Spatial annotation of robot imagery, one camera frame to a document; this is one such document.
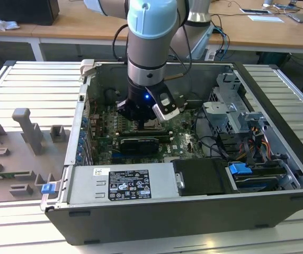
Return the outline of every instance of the black plastic cover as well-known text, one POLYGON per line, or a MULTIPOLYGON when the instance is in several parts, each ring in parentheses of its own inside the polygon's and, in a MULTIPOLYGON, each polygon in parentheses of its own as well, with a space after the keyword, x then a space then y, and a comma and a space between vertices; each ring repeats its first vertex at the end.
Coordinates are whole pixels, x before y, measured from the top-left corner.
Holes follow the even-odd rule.
POLYGON ((174 160, 175 173, 182 174, 184 189, 180 196, 231 194, 227 163, 222 159, 198 158, 174 160))

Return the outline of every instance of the blue tab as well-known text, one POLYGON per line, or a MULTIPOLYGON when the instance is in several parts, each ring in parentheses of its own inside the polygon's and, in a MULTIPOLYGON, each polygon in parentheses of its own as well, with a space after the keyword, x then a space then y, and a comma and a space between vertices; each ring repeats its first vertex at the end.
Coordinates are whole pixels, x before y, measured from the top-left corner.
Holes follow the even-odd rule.
POLYGON ((233 163, 229 166, 232 174, 251 174, 252 170, 246 167, 246 163, 233 163))
POLYGON ((42 194, 55 194, 56 184, 43 184, 41 193, 42 194))

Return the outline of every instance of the floor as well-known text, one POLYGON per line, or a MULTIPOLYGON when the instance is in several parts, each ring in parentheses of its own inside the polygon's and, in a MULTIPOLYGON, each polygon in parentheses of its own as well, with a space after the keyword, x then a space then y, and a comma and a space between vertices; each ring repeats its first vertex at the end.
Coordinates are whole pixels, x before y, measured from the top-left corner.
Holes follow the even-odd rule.
MULTIPOLYGON (((76 47, 69 44, 44 44, 44 52, 48 61, 81 61, 86 58, 113 59, 111 46, 81 45, 82 57, 77 56, 76 47)), ((117 54, 124 55, 124 47, 117 47, 117 54)), ((3 60, 34 61, 31 47, 27 43, 0 42, 0 57, 3 60)), ((259 57, 250 51, 228 51, 225 61, 240 61, 244 64, 256 64, 259 57)), ((303 54, 293 54, 281 70, 293 83, 303 87, 303 54)))

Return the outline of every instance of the barcode sticker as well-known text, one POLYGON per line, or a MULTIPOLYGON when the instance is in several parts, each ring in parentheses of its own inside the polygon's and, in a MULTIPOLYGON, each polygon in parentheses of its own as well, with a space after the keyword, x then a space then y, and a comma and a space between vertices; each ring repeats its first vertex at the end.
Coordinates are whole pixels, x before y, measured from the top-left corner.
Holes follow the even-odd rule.
POLYGON ((94 168, 94 176, 108 176, 110 168, 94 168))

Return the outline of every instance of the power supply label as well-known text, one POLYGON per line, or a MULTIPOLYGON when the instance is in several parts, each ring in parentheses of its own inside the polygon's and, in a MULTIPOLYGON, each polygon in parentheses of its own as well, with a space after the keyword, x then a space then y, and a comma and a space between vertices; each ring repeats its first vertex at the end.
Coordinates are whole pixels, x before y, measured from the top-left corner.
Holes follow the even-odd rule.
POLYGON ((151 191, 147 170, 109 172, 110 201, 152 198, 151 191))

